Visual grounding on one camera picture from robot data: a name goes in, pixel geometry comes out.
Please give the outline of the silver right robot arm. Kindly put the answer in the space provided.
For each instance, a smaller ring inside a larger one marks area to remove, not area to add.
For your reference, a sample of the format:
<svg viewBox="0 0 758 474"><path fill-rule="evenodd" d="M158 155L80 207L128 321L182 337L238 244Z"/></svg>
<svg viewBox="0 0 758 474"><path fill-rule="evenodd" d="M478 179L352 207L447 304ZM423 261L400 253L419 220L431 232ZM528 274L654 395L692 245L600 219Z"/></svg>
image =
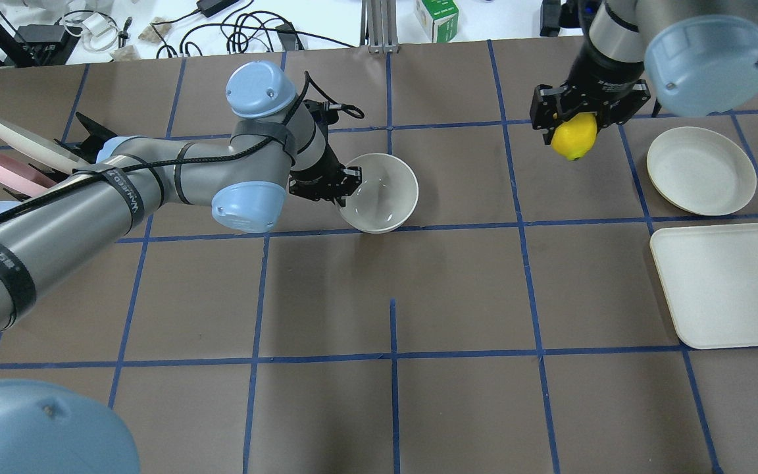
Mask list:
<svg viewBox="0 0 758 474"><path fill-rule="evenodd" d="M758 94L758 1L602 1L562 84L536 86L530 123L553 143L578 114L622 125L647 100L680 117Z"/></svg>

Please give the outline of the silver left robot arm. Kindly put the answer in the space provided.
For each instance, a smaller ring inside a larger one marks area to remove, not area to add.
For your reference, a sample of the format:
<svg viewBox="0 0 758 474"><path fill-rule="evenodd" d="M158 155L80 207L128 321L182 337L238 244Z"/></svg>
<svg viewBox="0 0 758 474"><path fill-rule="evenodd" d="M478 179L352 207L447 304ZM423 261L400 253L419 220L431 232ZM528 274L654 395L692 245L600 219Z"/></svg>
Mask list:
<svg viewBox="0 0 758 474"><path fill-rule="evenodd" d="M209 206L220 225L271 231L288 195L346 199L358 166L340 164L327 112L272 62L228 79L238 122L225 146L143 136L103 141L63 182L0 213L0 331L95 254L169 202ZM45 381L0 379L0 473L138 473L138 447L105 404Z"/></svg>

